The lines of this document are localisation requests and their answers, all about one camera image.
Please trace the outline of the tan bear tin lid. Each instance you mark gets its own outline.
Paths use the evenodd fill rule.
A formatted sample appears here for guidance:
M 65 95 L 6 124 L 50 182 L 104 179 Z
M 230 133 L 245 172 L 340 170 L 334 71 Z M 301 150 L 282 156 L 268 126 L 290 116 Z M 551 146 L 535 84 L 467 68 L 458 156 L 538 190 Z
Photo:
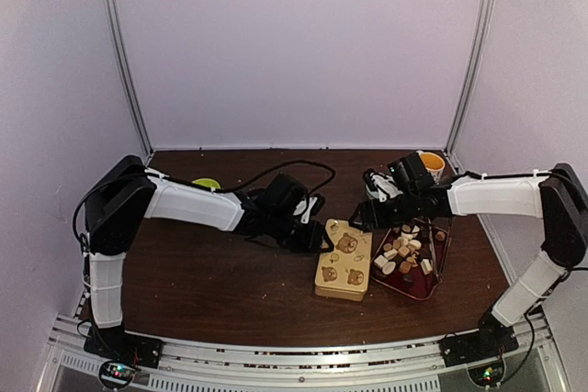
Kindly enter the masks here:
M 328 219 L 326 230 L 334 243 L 332 252 L 320 255 L 316 287 L 340 291 L 368 291 L 372 234 L 351 227 L 346 220 Z

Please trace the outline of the tan tin box with paper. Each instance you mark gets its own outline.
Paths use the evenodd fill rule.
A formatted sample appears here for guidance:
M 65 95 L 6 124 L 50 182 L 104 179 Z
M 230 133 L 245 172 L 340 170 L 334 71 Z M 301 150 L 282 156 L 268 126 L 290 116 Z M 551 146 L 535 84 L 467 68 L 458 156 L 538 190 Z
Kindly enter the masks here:
M 353 302 L 362 302 L 366 295 L 366 291 L 355 292 L 355 291 L 340 291 L 332 290 L 327 288 L 316 287 L 314 290 L 315 294 L 319 297 L 340 299 Z

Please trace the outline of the metal tongs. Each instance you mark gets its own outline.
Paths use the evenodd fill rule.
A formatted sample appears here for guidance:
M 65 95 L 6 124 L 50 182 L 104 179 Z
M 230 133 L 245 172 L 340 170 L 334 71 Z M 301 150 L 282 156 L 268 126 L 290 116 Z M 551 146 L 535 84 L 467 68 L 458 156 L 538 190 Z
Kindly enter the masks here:
M 435 226 L 433 221 L 430 218 L 426 219 L 427 221 L 427 228 L 428 228 L 428 237 L 429 237 L 429 250 L 431 253 L 431 265 L 433 268 L 433 274 L 435 276 L 436 282 L 439 284 L 442 282 L 442 277 L 439 275 L 438 267 L 437 267 L 437 259 L 436 259 L 436 250 L 435 250 Z

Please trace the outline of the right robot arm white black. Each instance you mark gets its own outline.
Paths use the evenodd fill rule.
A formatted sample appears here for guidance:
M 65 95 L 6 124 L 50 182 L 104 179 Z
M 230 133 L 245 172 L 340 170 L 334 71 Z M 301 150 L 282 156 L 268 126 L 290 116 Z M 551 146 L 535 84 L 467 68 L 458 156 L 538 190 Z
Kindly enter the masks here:
M 565 163 L 528 174 L 465 172 L 440 182 L 417 152 L 389 165 L 395 196 L 359 203 L 349 219 L 363 231 L 390 229 L 417 218 L 513 215 L 540 218 L 544 241 L 538 255 L 482 316 L 471 349 L 492 355 L 506 331 L 542 302 L 544 295 L 582 262 L 587 252 L 587 193 Z

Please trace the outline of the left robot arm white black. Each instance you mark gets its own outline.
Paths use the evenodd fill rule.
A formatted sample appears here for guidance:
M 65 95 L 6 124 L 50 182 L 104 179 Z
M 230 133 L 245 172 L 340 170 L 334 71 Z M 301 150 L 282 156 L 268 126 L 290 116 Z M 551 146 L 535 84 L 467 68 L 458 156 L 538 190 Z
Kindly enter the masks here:
M 104 175 L 83 196 L 72 219 L 87 263 L 84 280 L 92 322 L 99 329 L 97 345 L 113 359 L 131 352 L 131 337 L 121 330 L 122 271 L 146 218 L 211 227 L 249 240 L 268 237 L 291 252 L 331 252 L 326 227 L 315 219 L 324 197 L 282 169 L 270 168 L 274 178 L 263 188 L 247 181 L 215 189 L 156 171 L 128 155 Z

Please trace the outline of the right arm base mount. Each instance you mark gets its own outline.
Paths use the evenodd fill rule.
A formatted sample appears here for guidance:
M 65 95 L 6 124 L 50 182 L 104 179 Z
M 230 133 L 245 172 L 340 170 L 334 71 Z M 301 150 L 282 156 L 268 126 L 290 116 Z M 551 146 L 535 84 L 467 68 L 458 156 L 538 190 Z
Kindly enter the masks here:
M 495 341 L 493 338 L 483 337 L 478 330 L 447 335 L 439 342 L 439 349 L 446 367 L 497 358 L 518 348 L 519 344 L 514 335 L 506 335 Z

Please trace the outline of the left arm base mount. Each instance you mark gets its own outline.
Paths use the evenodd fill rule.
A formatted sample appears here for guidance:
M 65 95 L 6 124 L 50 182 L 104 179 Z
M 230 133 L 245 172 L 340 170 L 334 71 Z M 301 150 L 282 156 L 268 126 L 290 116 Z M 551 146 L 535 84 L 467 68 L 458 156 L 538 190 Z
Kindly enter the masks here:
M 84 344 L 87 353 L 147 368 L 159 366 L 163 348 L 162 340 L 127 333 L 123 326 L 105 329 L 91 327 Z

